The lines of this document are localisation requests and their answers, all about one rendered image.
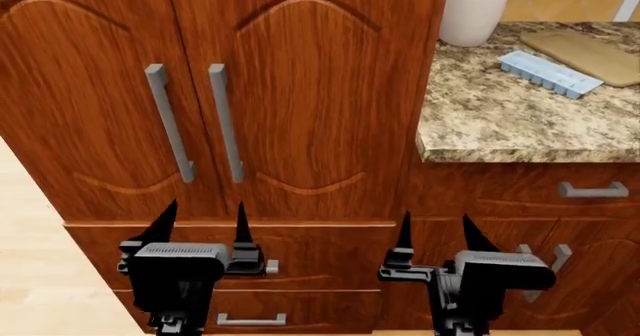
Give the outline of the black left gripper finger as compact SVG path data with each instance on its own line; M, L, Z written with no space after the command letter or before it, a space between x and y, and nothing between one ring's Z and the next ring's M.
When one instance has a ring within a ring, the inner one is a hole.
M260 247L254 243L251 236L243 202L240 202L238 206L233 249L235 251L254 251L260 249Z
M173 200L166 209L141 234L129 239L130 242L149 244L169 242L177 216L177 200Z

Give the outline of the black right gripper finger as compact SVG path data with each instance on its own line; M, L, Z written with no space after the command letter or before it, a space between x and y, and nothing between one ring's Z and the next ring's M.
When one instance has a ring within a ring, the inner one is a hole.
M463 230L468 251L482 251L498 253L500 250L493 245L482 231L474 224L472 219L467 215L463 215Z
M411 236L411 213L405 212L396 245L391 248L392 254L413 254Z

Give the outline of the wooden base cabinet door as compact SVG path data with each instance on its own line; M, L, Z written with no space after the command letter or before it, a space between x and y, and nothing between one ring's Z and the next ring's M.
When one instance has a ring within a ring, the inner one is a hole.
M518 245L539 248L556 224L554 219L473 218L474 223L501 251L513 252ZM411 221L415 265L441 266L466 248L462 221L417 218ZM425 284L384 282L382 306L376 328L425 330L431 328Z
M558 245L571 256L556 284L536 297L507 294L497 329L578 330L583 336L640 336L640 220L558 221L534 254L554 263Z

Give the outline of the tall arched wooden cabinet door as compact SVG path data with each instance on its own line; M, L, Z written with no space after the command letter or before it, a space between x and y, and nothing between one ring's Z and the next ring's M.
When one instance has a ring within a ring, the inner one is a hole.
M172 0L229 209L392 221L442 0ZM244 181L208 75L224 64Z
M162 64L195 179L145 76ZM0 0L0 136L70 222L227 215L171 0Z

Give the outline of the wooden base cabinet drawer front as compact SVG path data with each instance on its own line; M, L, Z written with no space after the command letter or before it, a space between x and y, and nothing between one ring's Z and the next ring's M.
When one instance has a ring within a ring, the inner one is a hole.
M613 217L640 214L640 164L482 164L476 205L507 217ZM559 185L578 191L622 183L627 197L563 197Z

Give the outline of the wide wooden drawer front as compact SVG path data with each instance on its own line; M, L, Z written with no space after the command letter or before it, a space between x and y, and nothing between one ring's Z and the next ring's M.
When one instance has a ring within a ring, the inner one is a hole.
M112 290L130 290L116 268L118 245L144 224L65 224L66 231ZM218 289L373 290L393 244L395 224L251 224L252 238L278 271L264 277L224 278Z
M219 290L204 332L211 334L369 334L381 305L378 290ZM219 326L217 318L275 320L283 326Z

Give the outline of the light blue ice cube tray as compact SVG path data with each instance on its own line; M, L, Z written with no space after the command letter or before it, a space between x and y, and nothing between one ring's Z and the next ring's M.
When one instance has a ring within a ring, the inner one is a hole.
M572 100L604 84L602 80L521 50L500 56L498 61L503 71Z

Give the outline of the tan wooden cutting board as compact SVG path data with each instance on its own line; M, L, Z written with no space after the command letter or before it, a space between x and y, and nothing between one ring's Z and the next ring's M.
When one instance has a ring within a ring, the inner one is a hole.
M520 35L523 44L564 65L623 88L640 85L640 56L572 30L528 32Z

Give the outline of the white ceramic utensil holder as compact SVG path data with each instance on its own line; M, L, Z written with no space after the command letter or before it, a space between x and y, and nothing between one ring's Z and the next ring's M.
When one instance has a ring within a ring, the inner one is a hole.
M493 34L507 0L446 0L439 38L456 47L478 47Z

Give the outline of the white frame strip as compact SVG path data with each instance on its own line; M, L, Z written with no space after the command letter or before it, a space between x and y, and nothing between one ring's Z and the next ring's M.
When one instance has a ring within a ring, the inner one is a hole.
M616 14L613 17L613 22L627 22L631 19L633 12L640 4L640 0L622 0Z

